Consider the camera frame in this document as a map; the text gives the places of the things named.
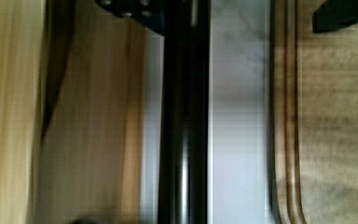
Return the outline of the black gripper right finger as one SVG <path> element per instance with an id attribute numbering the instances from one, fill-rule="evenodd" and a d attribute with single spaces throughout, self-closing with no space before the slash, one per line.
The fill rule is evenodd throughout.
<path id="1" fill-rule="evenodd" d="M 312 32 L 335 32 L 358 23 L 358 0 L 326 0 L 312 14 Z"/>

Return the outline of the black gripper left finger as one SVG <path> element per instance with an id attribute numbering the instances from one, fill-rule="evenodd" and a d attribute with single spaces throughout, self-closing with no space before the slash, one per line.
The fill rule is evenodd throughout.
<path id="1" fill-rule="evenodd" d="M 165 0 L 95 0 L 118 18 L 131 18 L 153 32 L 165 34 Z"/>

